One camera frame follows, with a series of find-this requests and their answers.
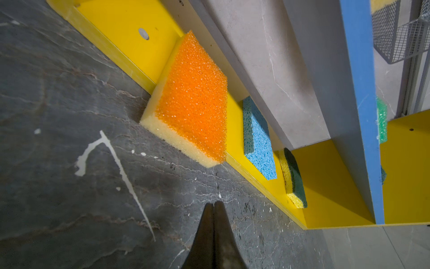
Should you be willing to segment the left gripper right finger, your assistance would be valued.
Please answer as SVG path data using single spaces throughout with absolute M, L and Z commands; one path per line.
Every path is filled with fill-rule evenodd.
M 214 240 L 216 269 L 247 269 L 222 201 L 214 204 Z

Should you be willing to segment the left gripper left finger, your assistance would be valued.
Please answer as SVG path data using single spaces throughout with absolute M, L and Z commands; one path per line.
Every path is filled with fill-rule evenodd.
M 190 252 L 182 269 L 213 269 L 214 255 L 214 206 L 206 204 Z

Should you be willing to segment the dark green sponge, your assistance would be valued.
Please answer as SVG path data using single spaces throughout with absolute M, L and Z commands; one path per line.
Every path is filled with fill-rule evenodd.
M 386 177 L 387 173 L 385 172 L 384 168 L 381 167 L 381 184 L 384 184 Z
M 307 208 L 307 200 L 299 166 L 292 152 L 284 148 L 278 152 L 288 198 L 296 208 Z

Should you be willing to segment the blue sponge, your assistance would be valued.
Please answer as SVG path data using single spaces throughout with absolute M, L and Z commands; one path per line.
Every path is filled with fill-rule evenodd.
M 277 178 L 268 124 L 251 97 L 243 100 L 244 155 L 267 180 Z

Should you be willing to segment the orange sponge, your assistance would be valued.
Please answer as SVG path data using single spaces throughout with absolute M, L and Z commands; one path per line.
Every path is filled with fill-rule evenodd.
M 176 43 L 140 125 L 200 165 L 226 160 L 227 77 L 192 31 Z

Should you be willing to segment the bright green sponge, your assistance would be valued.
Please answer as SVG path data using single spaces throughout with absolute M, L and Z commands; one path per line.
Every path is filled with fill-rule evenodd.
M 378 140 L 379 143 L 387 141 L 387 105 L 377 97 L 377 124 L 378 124 Z

